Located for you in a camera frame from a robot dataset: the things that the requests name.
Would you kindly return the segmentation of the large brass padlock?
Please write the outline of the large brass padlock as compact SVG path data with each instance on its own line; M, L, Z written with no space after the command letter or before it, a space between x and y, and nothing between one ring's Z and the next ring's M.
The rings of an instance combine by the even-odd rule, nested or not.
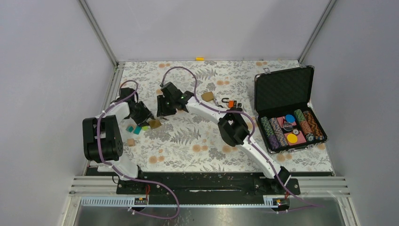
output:
M159 128L160 126L162 126L160 120L150 120L148 123L149 123L149 126L151 127L151 129L156 129L156 128Z

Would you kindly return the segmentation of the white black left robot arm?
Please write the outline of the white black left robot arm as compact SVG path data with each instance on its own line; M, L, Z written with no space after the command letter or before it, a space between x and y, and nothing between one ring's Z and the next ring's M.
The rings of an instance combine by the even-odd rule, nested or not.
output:
M145 190L146 181L139 176L140 167L123 156L124 142L120 123L132 119L136 126L149 126L154 120L151 111L133 88L121 88L120 96L96 117L82 121L83 152L85 158L110 167L119 177L128 181L128 188L139 194Z

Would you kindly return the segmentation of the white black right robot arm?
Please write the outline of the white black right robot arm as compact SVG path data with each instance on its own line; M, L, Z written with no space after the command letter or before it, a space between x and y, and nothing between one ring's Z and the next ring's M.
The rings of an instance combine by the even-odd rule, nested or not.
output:
M173 83L161 85L162 95L157 97L158 116L170 116L176 111L199 115L217 124L222 140L231 147L237 147L246 153L270 180L270 188L276 194L288 189L291 173L279 163L275 162L268 153L252 138L243 116L252 119L246 113L237 110L226 110L211 107L200 102L194 93L182 92Z

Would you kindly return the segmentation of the teal long block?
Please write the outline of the teal long block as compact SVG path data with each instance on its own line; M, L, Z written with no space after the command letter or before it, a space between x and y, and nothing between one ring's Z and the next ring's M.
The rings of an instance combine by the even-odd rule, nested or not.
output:
M136 134L136 135L139 135L140 132L141 132L141 130L142 130L142 127L136 126L135 129L134 129L134 131L133 131L133 133Z

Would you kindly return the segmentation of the teal small block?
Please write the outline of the teal small block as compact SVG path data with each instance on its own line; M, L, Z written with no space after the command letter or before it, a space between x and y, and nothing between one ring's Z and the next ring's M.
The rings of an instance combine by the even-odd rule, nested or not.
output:
M128 126L126 128L126 131L128 131L128 132L132 132L133 130L134 130L133 126Z

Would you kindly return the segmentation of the wooden cube block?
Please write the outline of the wooden cube block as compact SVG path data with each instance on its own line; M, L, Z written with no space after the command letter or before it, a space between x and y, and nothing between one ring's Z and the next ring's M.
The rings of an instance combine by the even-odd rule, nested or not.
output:
M135 142L135 140L133 138L129 138L127 140L127 145L130 146L130 147L133 147L133 146L136 145L136 142Z

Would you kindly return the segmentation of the floral patterned mat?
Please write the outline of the floral patterned mat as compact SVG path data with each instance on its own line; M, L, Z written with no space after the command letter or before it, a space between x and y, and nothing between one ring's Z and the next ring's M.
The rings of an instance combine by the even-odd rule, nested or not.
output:
M278 71L298 66L295 60L126 62L120 82L124 87L139 85L138 99L153 113L157 111L157 96L164 80L182 91L195 90L198 96L212 91L218 102L225 97L236 100L255 118L255 76L265 69ZM141 130L139 135L126 131L128 126L135 126L133 120L120 124L123 156L144 171L259 171L250 157L221 139L216 124L201 116L178 111L161 124L156 129ZM135 140L135 146L127 145L129 138Z

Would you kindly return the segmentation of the orange padlock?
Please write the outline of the orange padlock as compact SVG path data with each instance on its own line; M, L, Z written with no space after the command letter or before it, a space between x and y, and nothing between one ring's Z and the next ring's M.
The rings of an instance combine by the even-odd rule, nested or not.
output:
M222 103L226 103L229 109L237 107L237 101L227 97L222 98Z

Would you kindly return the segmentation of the black keys bunch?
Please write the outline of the black keys bunch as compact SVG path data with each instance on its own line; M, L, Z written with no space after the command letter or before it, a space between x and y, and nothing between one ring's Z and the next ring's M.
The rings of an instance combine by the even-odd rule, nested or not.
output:
M237 104L235 104L235 105L234 105L234 108L235 108L237 111L243 111L243 109L242 109L242 103L237 103Z

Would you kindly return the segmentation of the black poker chip case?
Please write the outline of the black poker chip case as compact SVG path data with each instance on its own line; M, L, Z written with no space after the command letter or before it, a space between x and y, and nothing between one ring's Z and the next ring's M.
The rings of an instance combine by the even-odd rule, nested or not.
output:
M255 76L255 112L263 141L269 153L297 151L325 143L327 135L310 107L315 68L312 65ZM285 116L295 117L294 123ZM289 145L286 135L297 135Z

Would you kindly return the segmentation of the blue poker chip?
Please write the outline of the blue poker chip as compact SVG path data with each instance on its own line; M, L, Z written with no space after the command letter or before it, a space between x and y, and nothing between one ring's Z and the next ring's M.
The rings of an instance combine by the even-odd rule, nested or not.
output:
M285 120L286 120L286 122L294 123L295 122L295 117L293 115L291 115L291 114L287 114L285 116Z

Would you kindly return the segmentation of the yellow poker chip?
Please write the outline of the yellow poker chip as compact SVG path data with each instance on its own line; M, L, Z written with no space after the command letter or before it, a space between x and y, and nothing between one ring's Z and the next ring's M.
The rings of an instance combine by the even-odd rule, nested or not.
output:
M286 139L289 145L294 145L298 142L298 137L295 134L289 133L286 135Z

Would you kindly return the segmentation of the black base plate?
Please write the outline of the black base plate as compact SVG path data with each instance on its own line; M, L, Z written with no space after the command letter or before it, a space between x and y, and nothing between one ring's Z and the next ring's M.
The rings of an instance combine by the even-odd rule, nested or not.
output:
M286 190L261 172L145 172L141 182L120 181L117 194L143 195L151 205L262 204Z

